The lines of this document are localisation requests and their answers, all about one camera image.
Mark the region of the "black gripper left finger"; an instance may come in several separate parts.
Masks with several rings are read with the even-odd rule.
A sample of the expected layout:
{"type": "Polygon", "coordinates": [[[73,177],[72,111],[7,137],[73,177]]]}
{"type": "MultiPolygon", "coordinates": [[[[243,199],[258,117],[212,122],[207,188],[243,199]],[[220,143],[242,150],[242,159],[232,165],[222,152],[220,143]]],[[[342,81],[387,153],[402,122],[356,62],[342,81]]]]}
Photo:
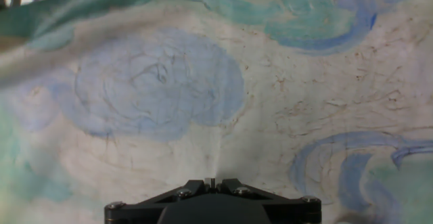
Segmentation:
{"type": "Polygon", "coordinates": [[[163,211],[182,200],[209,194],[214,190],[214,179],[189,180],[185,185],[177,187],[158,196],[136,204],[116,201],[104,207],[105,224],[157,224],[163,211]]]}

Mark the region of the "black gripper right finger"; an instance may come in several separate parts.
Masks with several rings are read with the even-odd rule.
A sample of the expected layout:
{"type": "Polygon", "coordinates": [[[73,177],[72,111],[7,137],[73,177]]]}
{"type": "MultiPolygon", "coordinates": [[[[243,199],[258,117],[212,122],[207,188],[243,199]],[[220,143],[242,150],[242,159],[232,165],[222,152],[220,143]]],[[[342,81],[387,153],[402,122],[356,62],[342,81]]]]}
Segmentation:
{"type": "Polygon", "coordinates": [[[220,183],[213,179],[213,192],[254,204],[256,207],[248,207],[247,211],[252,211],[251,214],[262,211],[270,223],[321,223],[321,200],[315,196],[289,199],[243,184],[238,179],[223,179],[220,183]]]}

